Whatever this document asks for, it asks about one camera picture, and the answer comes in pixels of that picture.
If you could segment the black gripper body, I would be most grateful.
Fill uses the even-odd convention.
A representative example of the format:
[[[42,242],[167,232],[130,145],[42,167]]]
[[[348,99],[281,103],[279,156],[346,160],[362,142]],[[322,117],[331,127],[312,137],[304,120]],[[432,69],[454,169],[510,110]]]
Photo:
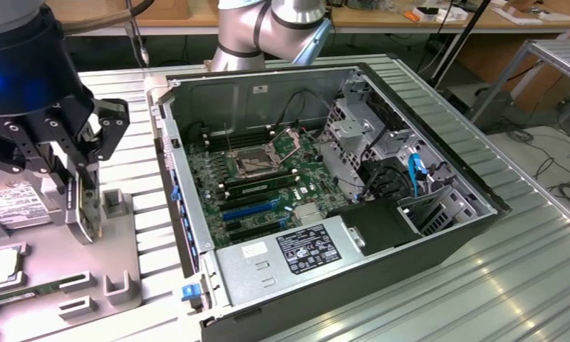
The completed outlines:
[[[57,108],[69,123],[83,123],[91,98],[65,50],[61,24],[39,6],[23,25],[0,33],[0,119],[42,117]]]

